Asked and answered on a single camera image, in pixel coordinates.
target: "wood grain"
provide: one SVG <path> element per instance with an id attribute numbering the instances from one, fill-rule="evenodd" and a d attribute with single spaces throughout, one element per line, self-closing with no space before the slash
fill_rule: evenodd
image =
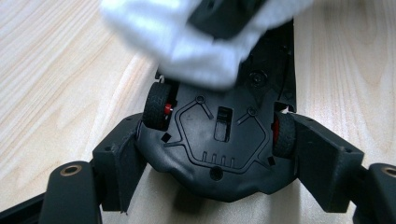
<path id="1" fill-rule="evenodd" d="M 295 19 L 298 112 L 366 153 L 396 162 L 396 3 L 316 0 Z M 142 111 L 157 64 L 126 48 L 98 3 L 0 1 L 0 211 L 46 188 L 57 166 L 91 158 Z M 325 214 L 299 182 L 235 203 L 190 195 L 148 167 L 129 216 L 105 223 L 351 223 Z"/>

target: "blurred white cloth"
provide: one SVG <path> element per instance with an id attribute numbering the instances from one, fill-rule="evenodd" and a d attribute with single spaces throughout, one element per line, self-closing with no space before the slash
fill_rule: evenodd
<path id="1" fill-rule="evenodd" d="M 225 90 L 266 30 L 290 20 L 313 0 L 268 0 L 236 37 L 214 40 L 187 20 L 201 0 L 102 0 L 101 11 L 132 46 L 160 63 L 165 77 Z"/>

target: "light wood surface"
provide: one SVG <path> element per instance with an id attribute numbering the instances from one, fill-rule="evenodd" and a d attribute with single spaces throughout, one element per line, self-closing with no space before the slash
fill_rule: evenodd
<path id="1" fill-rule="evenodd" d="M 396 163 L 396 3 L 316 0 L 295 19 L 298 112 Z M 0 1 L 0 211 L 42 193 L 50 172 L 91 159 L 143 110 L 157 64 L 106 27 L 95 0 Z M 148 167 L 128 216 L 105 223 L 350 223 L 295 181 L 235 203 L 190 195 Z"/>

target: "wheel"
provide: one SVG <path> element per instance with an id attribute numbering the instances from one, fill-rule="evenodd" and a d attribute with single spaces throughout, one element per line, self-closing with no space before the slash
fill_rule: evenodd
<path id="1" fill-rule="evenodd" d="M 151 129 L 161 130 L 165 124 L 164 110 L 168 107 L 167 101 L 171 86 L 154 82 L 149 89 L 142 121 Z"/>
<path id="2" fill-rule="evenodd" d="M 290 159 L 293 154 L 295 141 L 294 119 L 290 114 L 275 112 L 273 124 L 274 133 L 274 156 Z"/>

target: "rubber tire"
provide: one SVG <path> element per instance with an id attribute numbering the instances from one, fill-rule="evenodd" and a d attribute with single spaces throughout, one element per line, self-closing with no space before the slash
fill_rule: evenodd
<path id="1" fill-rule="evenodd" d="M 161 130 L 164 125 L 164 109 L 169 98 L 171 86 L 154 82 L 148 92 L 142 121 L 146 127 Z"/>
<path id="2" fill-rule="evenodd" d="M 280 158 L 291 159 L 296 139 L 294 118 L 291 114 L 275 112 L 279 122 L 279 134 L 274 143 L 273 155 Z"/>

